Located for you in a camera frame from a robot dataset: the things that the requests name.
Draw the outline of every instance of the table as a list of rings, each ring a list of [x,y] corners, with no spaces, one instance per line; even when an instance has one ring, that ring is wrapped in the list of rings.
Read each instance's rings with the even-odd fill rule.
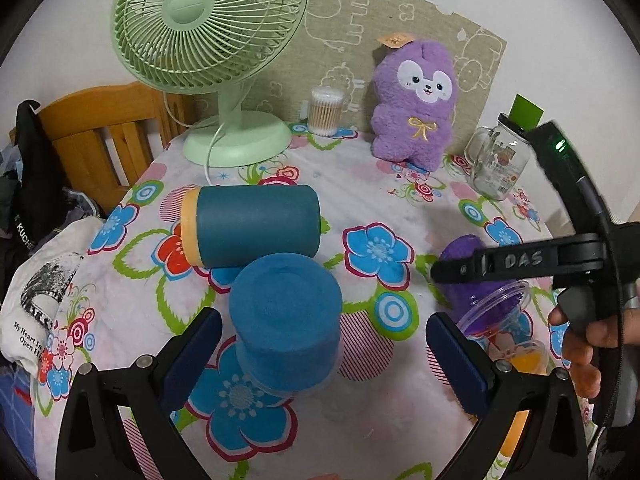
[[[429,268],[460,235],[501,245],[550,235],[523,190],[501,203],[479,197],[466,184],[469,166],[461,157],[447,155],[428,173],[375,159],[367,134],[341,130],[325,139],[304,124],[292,131],[285,153],[210,175],[220,186],[309,184],[318,193],[315,259],[334,274],[344,300],[338,372],[324,389],[293,400],[262,392],[242,373],[227,309],[238,270],[191,267],[182,251],[181,198],[206,180],[204,169],[182,156],[178,137],[98,233],[56,317],[34,384],[42,480],[53,478],[64,402],[79,365],[119,368],[156,354],[204,306],[222,314],[221,344],[172,419],[213,479],[304,480],[335,472],[352,480],[422,480],[435,478],[453,456],[473,421],[426,346],[427,318],[446,309]],[[553,368],[561,363],[562,329],[546,326],[551,281],[531,285],[519,329],[497,335],[488,351],[533,337],[552,350]],[[389,319],[390,305],[401,314],[400,329]],[[61,341],[66,354],[54,359]],[[158,478],[130,413],[123,410],[123,418],[146,476]],[[494,469],[495,477],[499,462]]]

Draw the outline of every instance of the stuffed animal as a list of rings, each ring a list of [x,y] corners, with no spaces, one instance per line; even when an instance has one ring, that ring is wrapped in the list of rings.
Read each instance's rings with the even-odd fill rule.
[[[458,95],[446,47],[436,41],[406,44],[385,57],[373,83],[380,101],[371,119],[373,155],[437,170],[451,142],[449,118]]]

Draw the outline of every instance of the fan grille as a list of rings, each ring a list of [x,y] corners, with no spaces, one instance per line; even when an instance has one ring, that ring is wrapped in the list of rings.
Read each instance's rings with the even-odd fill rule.
[[[116,0],[114,43],[154,88],[199,94],[264,67],[295,33],[307,0]]]

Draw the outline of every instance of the finger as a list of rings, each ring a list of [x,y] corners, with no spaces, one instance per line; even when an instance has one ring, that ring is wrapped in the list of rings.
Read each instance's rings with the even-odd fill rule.
[[[640,344],[640,309],[625,310],[625,343]],[[618,346],[618,316],[594,321],[587,327],[587,340],[594,346],[615,348]]]
[[[595,366],[571,363],[569,373],[574,380],[577,395],[585,399],[594,399],[598,396],[602,375]]]
[[[569,329],[562,340],[562,357],[579,365],[588,365],[593,359],[593,347]]]
[[[549,325],[553,326],[564,325],[567,322],[567,318],[564,315],[564,312],[560,310],[560,307],[556,306],[549,314],[548,322]]]

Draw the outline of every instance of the wooden chair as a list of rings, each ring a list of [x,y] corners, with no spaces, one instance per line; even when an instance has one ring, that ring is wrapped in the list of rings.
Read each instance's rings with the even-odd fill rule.
[[[169,94],[174,116],[193,123],[190,96]],[[108,213],[122,200],[151,163],[148,140],[140,121],[158,120],[162,145],[185,128],[169,117],[162,92],[135,82],[102,86],[67,95],[38,113],[73,189],[87,193]],[[107,128],[129,186],[121,186],[98,130]],[[15,140],[15,131],[10,133]]]

